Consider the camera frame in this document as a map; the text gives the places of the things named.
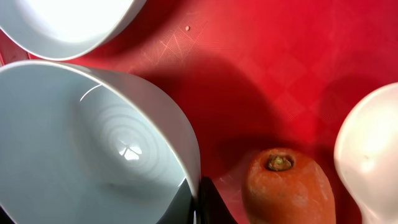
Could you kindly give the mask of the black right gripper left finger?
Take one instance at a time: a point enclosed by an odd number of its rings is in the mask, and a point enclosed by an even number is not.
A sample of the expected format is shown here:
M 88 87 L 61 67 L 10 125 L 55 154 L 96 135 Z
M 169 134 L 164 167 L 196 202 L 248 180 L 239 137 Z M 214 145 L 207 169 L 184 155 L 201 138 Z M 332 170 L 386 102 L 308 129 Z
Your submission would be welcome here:
M 196 201 L 186 179 L 157 224 L 196 224 Z

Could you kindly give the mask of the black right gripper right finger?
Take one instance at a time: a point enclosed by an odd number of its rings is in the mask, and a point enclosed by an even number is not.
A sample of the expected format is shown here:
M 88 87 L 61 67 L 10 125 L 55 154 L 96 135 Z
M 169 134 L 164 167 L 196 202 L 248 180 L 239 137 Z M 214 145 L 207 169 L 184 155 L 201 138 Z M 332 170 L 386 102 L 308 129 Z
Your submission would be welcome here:
M 213 181 L 206 176 L 200 181 L 198 211 L 201 224 L 237 224 Z

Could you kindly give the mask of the light blue bowl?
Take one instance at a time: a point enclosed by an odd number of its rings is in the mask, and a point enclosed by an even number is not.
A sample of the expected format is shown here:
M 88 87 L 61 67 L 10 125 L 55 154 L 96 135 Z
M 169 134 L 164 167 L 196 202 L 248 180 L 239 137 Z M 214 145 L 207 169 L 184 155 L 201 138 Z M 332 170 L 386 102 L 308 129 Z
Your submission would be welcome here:
M 168 94 L 130 74 L 45 60 L 1 68 L 1 208 L 15 223 L 157 223 L 200 150 Z

